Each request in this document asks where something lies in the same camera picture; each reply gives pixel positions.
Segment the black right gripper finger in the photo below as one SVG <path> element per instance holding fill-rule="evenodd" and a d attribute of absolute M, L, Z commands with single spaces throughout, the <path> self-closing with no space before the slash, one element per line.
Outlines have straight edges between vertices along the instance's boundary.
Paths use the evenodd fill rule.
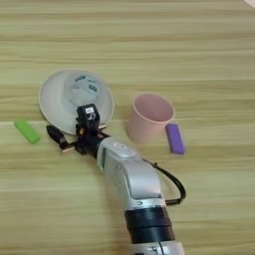
<path fill-rule="evenodd" d="M 65 149 L 68 146 L 65 136 L 56 127 L 47 126 L 47 133 L 59 145 L 60 149 Z"/>

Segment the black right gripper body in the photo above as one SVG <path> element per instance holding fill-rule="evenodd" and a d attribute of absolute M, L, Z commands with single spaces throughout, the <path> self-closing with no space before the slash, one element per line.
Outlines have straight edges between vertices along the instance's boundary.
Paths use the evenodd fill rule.
<path fill-rule="evenodd" d="M 98 153 L 100 143 L 107 137 L 108 134 L 104 133 L 106 125 L 100 125 L 95 130 L 86 129 L 81 125 L 76 125 L 77 139 L 71 143 L 66 140 L 61 142 L 62 151 L 76 150 L 81 155 L 89 154 L 96 156 Z"/>

